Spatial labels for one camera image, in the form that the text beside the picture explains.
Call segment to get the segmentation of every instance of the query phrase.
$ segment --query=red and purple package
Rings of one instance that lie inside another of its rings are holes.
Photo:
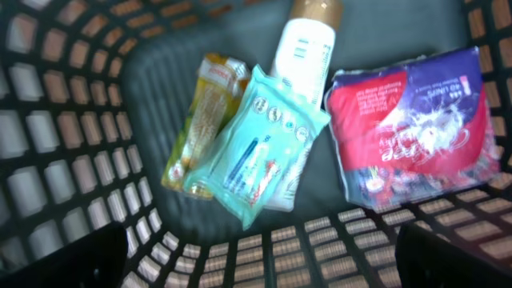
[[[339,72],[325,102],[349,202],[377,209],[499,172],[478,48]]]

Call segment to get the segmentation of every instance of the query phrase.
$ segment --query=product label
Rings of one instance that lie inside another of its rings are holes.
[[[446,174],[478,160],[487,124],[485,92],[471,91],[466,75],[407,79],[401,71],[332,93],[328,105],[337,111],[333,127],[344,169]]]
[[[270,75],[282,78],[295,93],[320,108],[334,38],[334,30],[324,23],[290,20],[282,32]]]

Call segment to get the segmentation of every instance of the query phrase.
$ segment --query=white bottle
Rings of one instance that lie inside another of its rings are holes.
[[[341,0],[295,0],[270,75],[281,78],[296,94],[320,109],[336,29],[342,16]],[[299,179],[310,145],[284,174],[265,208],[292,211]]]

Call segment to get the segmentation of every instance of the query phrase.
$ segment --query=yellow package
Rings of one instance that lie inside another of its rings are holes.
[[[249,80],[250,71],[244,62],[218,54],[205,56],[185,127],[162,176],[164,187],[184,192],[186,174],[198,164],[205,149],[236,114]],[[212,198],[200,185],[193,185],[185,192],[199,198]]]

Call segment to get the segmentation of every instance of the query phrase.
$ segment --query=basket grid hole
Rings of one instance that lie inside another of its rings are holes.
[[[394,246],[371,250],[365,253],[366,260],[373,267],[395,262]]]
[[[499,99],[498,87],[496,86],[496,82],[486,82],[485,83],[487,100],[489,100],[489,104],[491,108],[497,108],[501,106],[501,101]]]
[[[137,221],[136,230],[138,234],[138,238],[141,240],[142,244],[146,244],[150,240],[151,230],[147,225],[146,217],[142,217]]]
[[[304,259],[304,254],[302,252],[278,257],[274,260],[275,271],[278,273],[298,267],[303,267],[305,265],[306,260]]]
[[[262,244],[262,236],[255,235],[248,238],[238,240],[238,250],[244,250],[256,246],[260,246]]]
[[[78,125],[76,113],[64,111],[58,116],[57,122],[66,148],[79,148],[83,143],[83,136]]]
[[[127,216],[127,212],[124,204],[122,203],[121,191],[119,191],[119,189],[112,191],[107,201],[109,203],[109,208],[112,212],[114,220],[118,222],[124,222]]]
[[[186,288],[189,285],[189,275],[170,272],[167,276],[166,287]]]
[[[82,115],[82,128],[89,145],[95,146],[102,141],[102,132],[100,131],[98,116],[95,112],[85,112]]]
[[[387,225],[395,225],[395,224],[399,224],[399,223],[404,223],[404,222],[407,222],[407,221],[413,220],[413,219],[415,219],[414,214],[407,209],[400,210],[400,211],[393,212],[393,213],[386,214],[386,215],[382,216],[382,220],[384,220],[384,222]]]
[[[340,281],[332,282],[329,288],[368,288],[368,282],[364,276],[354,276]]]
[[[94,81],[90,85],[90,90],[93,95],[94,104],[104,106],[107,102],[105,84],[101,81]]]
[[[59,140],[50,112],[32,111],[26,117],[26,123],[38,153],[53,152],[57,149]]]
[[[127,0],[117,4],[110,8],[110,12],[116,14],[117,16],[123,16],[128,13],[135,12],[142,8],[142,3],[139,0]]]
[[[0,110],[0,158],[20,157],[28,149],[18,112]]]
[[[388,288],[402,286],[396,266],[379,270],[378,276]]]
[[[336,259],[321,265],[324,279],[343,276],[358,271],[358,268],[352,257]]]
[[[457,194],[457,198],[464,202],[474,202],[487,197],[489,197],[489,195],[486,192],[476,189]]]
[[[2,253],[2,257],[8,261],[13,270],[28,265],[25,251],[22,248],[22,242],[18,237],[13,237],[0,243],[0,252]]]
[[[342,241],[332,242],[314,249],[314,256],[319,262],[328,258],[343,255],[345,253],[346,247]]]
[[[348,222],[350,220],[355,220],[355,219],[364,218],[364,217],[365,217],[365,212],[361,208],[341,212],[340,214],[338,214],[339,221],[341,221],[341,222]]]
[[[480,248],[488,255],[496,259],[504,259],[512,256],[512,236],[483,243]]]
[[[295,237],[297,235],[296,233],[297,233],[297,231],[295,230],[295,227],[293,227],[293,226],[290,226],[287,228],[282,228],[279,230],[274,230],[271,233],[272,242],[277,242],[277,241]]]
[[[482,73],[489,73],[494,70],[492,59],[490,58],[490,48],[488,45],[480,47],[480,67]]]
[[[101,116],[103,130],[105,131],[106,140],[109,143],[116,142],[119,138],[118,129],[115,126],[114,116],[111,112],[105,112]]]
[[[283,255],[290,252],[295,252],[301,249],[301,243],[298,239],[291,239],[274,244],[272,247],[272,254],[274,256]]]
[[[205,272],[211,272],[226,268],[227,256],[209,258],[205,263]]]
[[[512,207],[512,202],[502,198],[496,198],[477,204],[477,208],[487,213],[496,213]]]
[[[73,24],[80,15],[87,10],[87,4],[82,0],[70,1],[58,14],[57,20],[62,24],[71,25]]]
[[[162,244],[156,243],[151,250],[151,257],[160,262],[162,265],[165,265],[170,259],[170,251]]]
[[[102,185],[107,186],[111,184],[115,179],[115,174],[108,153],[105,151],[99,152],[94,157],[94,164],[96,165],[96,171],[99,174]]]
[[[89,156],[84,155],[77,157],[72,166],[74,176],[78,180],[82,194],[92,192],[96,188],[98,182],[94,176]]]
[[[109,85],[109,97],[110,97],[110,104],[112,106],[120,106],[122,103],[121,95],[119,94],[119,86],[117,84],[110,84]]]
[[[119,76],[119,72],[121,71],[121,67],[122,67],[122,60],[119,57],[114,58],[114,60],[112,60],[112,63],[110,64],[109,76],[114,77],[114,78]],[[111,97],[112,96],[110,96],[110,101],[112,102],[112,105],[118,106],[116,103],[119,103],[119,104],[121,103],[121,98],[119,98],[119,100],[117,102],[115,100],[112,100]]]
[[[133,183],[126,185],[124,193],[130,213],[135,215],[141,208],[141,202],[137,196],[137,189],[135,188],[135,185]]]
[[[70,168],[65,160],[50,163],[45,168],[45,178],[56,204],[70,200],[76,193]]]
[[[76,208],[68,212],[62,220],[62,226],[69,242],[74,242],[89,233],[82,208]]]
[[[62,72],[50,70],[45,73],[44,81],[52,102],[66,103],[68,101],[70,93]]]
[[[363,219],[363,220],[357,220],[354,222],[350,222],[345,225],[345,228],[349,234],[356,234],[356,233],[360,233],[363,231],[370,231],[370,230],[377,229],[375,222],[372,219]]]
[[[131,170],[134,173],[139,173],[142,170],[142,160],[135,145],[128,147],[126,151],[128,160],[130,161]]]
[[[106,59],[108,58],[108,56],[109,56],[109,54],[104,50],[98,50],[94,54],[93,72],[101,73],[103,71],[103,68],[105,68],[105,62],[106,62]]]
[[[89,102],[89,92],[87,91],[86,79],[82,76],[73,76],[70,80],[73,100],[77,104],[85,105]]]
[[[34,66],[16,63],[10,68],[10,76],[13,79],[19,100],[37,102],[43,96],[41,83]]]
[[[443,211],[449,208],[453,208],[454,204],[446,199],[439,199],[437,201],[428,202],[425,204],[421,204],[419,209],[427,214],[437,213],[439,211]]]
[[[187,256],[190,258],[197,258],[199,257],[200,253],[201,247],[192,244],[186,244],[185,249],[183,250],[183,256]]]
[[[143,177],[138,183],[138,190],[141,193],[142,203],[144,206],[151,204],[153,195],[151,194],[150,185],[147,182],[146,177]]]
[[[178,248],[179,239],[176,238],[176,236],[172,235],[170,232],[167,232],[163,236],[163,244],[170,248],[172,251],[176,250]]]
[[[148,288],[149,285],[140,279],[134,272],[129,272],[123,279],[121,288]]]
[[[237,253],[237,265],[254,262],[263,259],[263,249],[256,247],[249,250],[240,251]]]
[[[195,260],[187,257],[181,256],[176,261],[176,267],[174,268],[176,271],[191,274],[194,271]]]
[[[502,53],[503,66],[512,67],[512,37],[502,39],[499,42],[499,49]]]
[[[135,237],[134,228],[128,227],[126,229],[126,237],[128,239],[128,257],[131,258],[135,255],[138,249],[138,241]]]
[[[156,208],[152,209],[152,211],[150,212],[149,219],[151,229],[153,229],[153,232],[159,232],[160,228],[162,227],[162,220],[160,219],[160,215],[158,215],[158,211]]]
[[[330,226],[330,220],[328,219],[328,217],[324,217],[324,218],[320,218],[320,219],[316,219],[316,220],[312,220],[312,221],[308,221],[308,222],[304,223],[304,228],[305,228],[306,232],[311,232],[313,230],[317,230],[317,229],[328,227],[328,226]]]
[[[179,3],[172,4],[172,5],[165,6],[165,7],[161,8],[160,14],[163,17],[170,17],[170,16],[182,14],[184,12],[187,12],[190,9],[192,9],[191,1],[181,1]]]
[[[35,166],[20,168],[7,179],[10,193],[22,217],[40,212],[47,204]]]
[[[278,274],[278,287],[300,287],[310,283],[311,276],[308,269]]]
[[[201,275],[199,287],[210,288],[221,286],[224,282],[224,270]]]
[[[482,9],[478,8],[470,12],[470,30],[473,39],[480,38],[486,34],[486,27],[483,23]]]
[[[118,120],[119,130],[121,131],[122,140],[130,140],[132,136],[131,125],[128,121],[126,112],[119,112],[116,116]]]
[[[128,165],[128,160],[126,160],[124,149],[121,147],[114,149],[112,157],[114,158],[114,165],[119,178],[124,179],[128,177],[130,174],[130,166]]]
[[[4,225],[9,219],[10,211],[3,196],[2,188],[0,188],[0,226]]]
[[[160,265],[151,258],[144,256],[144,258],[138,264],[137,271],[144,276],[150,282],[154,282],[160,275]]]
[[[234,280],[236,282],[263,276],[263,262],[236,266],[234,269]]]
[[[370,248],[381,244],[389,243],[390,240],[382,231],[375,231],[354,237],[355,244],[359,249]]]
[[[247,282],[240,282],[235,284],[234,288],[265,288],[265,279],[260,278]]]
[[[428,225],[425,221],[421,220],[421,221],[417,221],[415,222],[414,224],[416,224],[417,226],[420,226],[421,228],[427,230],[427,231],[430,231],[432,232],[432,227],[430,227],[430,225]]]
[[[455,232],[466,241],[474,241],[493,234],[501,233],[502,230],[487,221],[481,221],[457,228],[455,229]]]
[[[33,49],[38,21],[25,14],[13,17],[7,32],[7,48],[27,54]]]
[[[106,24],[108,20],[103,15],[96,15],[82,29],[82,33],[93,38]]]
[[[210,248],[209,258],[227,254],[230,245],[228,243],[218,244]]]
[[[435,217],[443,226],[453,226],[474,219],[474,215],[464,209],[455,210]]]
[[[491,187],[505,190],[512,183],[512,174],[502,172],[489,182]]]
[[[503,117],[492,117],[491,121],[493,123],[494,134],[496,136],[506,136],[505,119],[503,119]]]
[[[51,29],[45,37],[42,58],[53,62],[60,60],[66,37],[66,33],[58,29]]]
[[[29,236],[29,243],[36,259],[41,259],[62,248],[62,240],[58,236],[54,220],[37,226]]]
[[[338,232],[335,228],[327,228],[310,234],[310,243],[312,246],[328,242],[338,238]]]
[[[137,39],[129,38],[121,45],[119,48],[119,53],[126,55],[135,47],[135,45],[137,45]]]
[[[106,210],[103,198],[96,198],[93,200],[89,205],[88,211],[90,220],[96,230],[110,223],[110,217]]]
[[[86,63],[87,53],[89,53],[89,43],[77,40],[71,49],[70,65],[75,68],[82,68]]]

